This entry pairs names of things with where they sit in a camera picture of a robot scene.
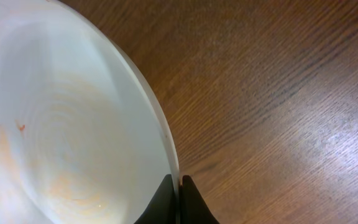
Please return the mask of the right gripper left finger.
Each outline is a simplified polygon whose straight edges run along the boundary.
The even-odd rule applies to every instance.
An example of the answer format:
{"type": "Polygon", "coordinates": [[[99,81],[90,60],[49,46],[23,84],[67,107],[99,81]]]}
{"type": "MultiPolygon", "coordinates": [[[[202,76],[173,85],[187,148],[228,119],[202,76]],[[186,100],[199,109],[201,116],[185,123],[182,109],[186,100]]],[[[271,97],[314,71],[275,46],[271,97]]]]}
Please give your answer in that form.
{"type": "Polygon", "coordinates": [[[175,224],[176,205],[172,176],[167,174],[135,224],[175,224]]]}

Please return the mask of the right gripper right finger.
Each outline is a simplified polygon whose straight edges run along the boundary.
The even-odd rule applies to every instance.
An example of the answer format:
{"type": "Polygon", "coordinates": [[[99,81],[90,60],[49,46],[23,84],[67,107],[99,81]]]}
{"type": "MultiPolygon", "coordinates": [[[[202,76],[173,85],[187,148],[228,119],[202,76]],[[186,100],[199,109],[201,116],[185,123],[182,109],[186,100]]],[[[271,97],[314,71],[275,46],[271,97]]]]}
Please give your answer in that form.
{"type": "Polygon", "coordinates": [[[179,200],[181,224],[219,224],[189,175],[182,177],[179,200]]]}

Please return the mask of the white plate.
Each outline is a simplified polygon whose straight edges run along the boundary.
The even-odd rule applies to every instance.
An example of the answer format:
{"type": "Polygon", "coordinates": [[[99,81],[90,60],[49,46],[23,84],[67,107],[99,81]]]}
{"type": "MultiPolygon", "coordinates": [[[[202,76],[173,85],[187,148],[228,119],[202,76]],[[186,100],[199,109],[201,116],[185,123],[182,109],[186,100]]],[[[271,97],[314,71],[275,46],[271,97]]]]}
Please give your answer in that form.
{"type": "Polygon", "coordinates": [[[131,59],[59,1],[0,1],[0,223],[135,223],[178,197],[164,113],[131,59]]]}

